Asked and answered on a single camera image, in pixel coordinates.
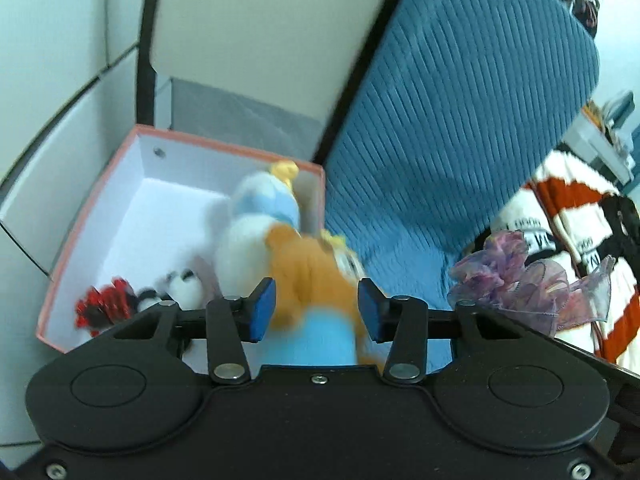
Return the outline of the blue quilted chair cushion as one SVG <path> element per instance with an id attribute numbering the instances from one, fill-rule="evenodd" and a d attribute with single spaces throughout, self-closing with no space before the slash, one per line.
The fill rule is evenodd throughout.
<path id="1" fill-rule="evenodd" d="M 400 0 L 324 165 L 324 224 L 386 294 L 446 309 L 449 269 L 598 78 L 559 0 Z"/>

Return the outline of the small panda plush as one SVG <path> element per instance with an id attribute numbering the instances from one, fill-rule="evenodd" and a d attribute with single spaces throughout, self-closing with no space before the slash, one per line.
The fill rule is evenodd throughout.
<path id="1" fill-rule="evenodd" d="M 160 288 L 145 288 L 137 293 L 137 311 L 141 312 L 161 301 L 176 302 L 183 311 L 203 307 L 205 289 L 200 278 L 191 270 L 174 271 L 160 282 Z"/>

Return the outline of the black garment on bed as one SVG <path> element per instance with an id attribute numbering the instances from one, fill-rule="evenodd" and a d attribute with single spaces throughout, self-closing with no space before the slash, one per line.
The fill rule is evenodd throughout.
<path id="1" fill-rule="evenodd" d="M 607 195 L 599 202 L 611 234 L 598 244 L 590 242 L 580 255 L 578 269 L 582 274 L 596 270 L 607 256 L 624 259 L 639 281 L 639 214 L 634 202 L 627 196 Z"/>

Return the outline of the striped fleece blanket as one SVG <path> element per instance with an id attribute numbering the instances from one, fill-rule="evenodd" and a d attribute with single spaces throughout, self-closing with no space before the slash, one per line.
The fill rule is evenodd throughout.
<path id="1" fill-rule="evenodd" d="M 579 253 L 590 242 L 598 244 L 611 234 L 599 206 L 607 195 L 620 193 L 576 156 L 553 151 L 503 206 L 490 229 L 523 232 L 530 260 L 551 258 L 572 280 L 583 278 L 588 274 L 578 269 Z M 556 336 L 637 374 L 639 281 L 624 259 L 614 259 L 611 283 L 611 303 L 604 321 L 562 330 Z"/>

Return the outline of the white blue penguin plush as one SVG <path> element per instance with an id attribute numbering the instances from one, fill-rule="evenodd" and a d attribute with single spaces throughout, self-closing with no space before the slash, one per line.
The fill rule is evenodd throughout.
<path id="1" fill-rule="evenodd" d="M 279 160 L 267 170 L 248 174 L 229 202 L 229 223 L 218 238 L 214 268 L 222 296 L 246 297 L 269 275 L 265 236 L 284 223 L 298 229 L 300 212 L 293 192 L 299 168 Z"/>

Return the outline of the brown bear plush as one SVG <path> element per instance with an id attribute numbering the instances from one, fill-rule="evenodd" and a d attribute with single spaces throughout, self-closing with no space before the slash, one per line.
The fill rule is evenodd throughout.
<path id="1" fill-rule="evenodd" d="M 274 308 L 260 343 L 264 364 L 384 367 L 358 310 L 358 284 L 366 276 L 344 237 L 317 237 L 284 223 L 265 236 L 269 273 L 277 286 Z"/>

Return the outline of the pink cardboard box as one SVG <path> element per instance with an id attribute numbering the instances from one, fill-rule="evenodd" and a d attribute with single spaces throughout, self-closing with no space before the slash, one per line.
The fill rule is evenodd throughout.
<path id="1" fill-rule="evenodd" d="M 221 295 L 214 268 L 229 202 L 248 174 L 277 154 L 190 134 L 137 126 L 82 206 L 55 266 L 36 336 L 69 352 L 89 341 L 75 327 L 76 302 L 90 287 L 123 278 L 137 292 L 191 269 L 206 299 Z"/>

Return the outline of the beige folding chair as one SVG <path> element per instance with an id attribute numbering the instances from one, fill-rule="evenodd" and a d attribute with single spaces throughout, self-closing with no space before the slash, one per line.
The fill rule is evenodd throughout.
<path id="1" fill-rule="evenodd" d="M 142 0 L 136 119 L 158 76 L 311 120 L 323 165 L 399 0 Z"/>

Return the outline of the black red devil toy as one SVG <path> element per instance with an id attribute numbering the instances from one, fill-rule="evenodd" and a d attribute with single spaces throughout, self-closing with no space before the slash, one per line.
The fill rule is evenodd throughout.
<path id="1" fill-rule="evenodd" d="M 96 337 L 102 330 L 127 321 L 138 312 L 139 299 L 129 282 L 113 278 L 101 288 L 90 287 L 76 302 L 75 327 Z"/>

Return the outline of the white cluttered desk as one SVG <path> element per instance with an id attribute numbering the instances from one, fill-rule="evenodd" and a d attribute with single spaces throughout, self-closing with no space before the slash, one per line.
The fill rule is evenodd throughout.
<path id="1" fill-rule="evenodd" d="M 634 111 L 634 92 L 620 92 L 599 105 L 589 100 L 570 124 L 562 142 L 578 158 L 596 169 L 606 169 L 620 185 L 634 176 L 634 141 L 622 127 Z"/>

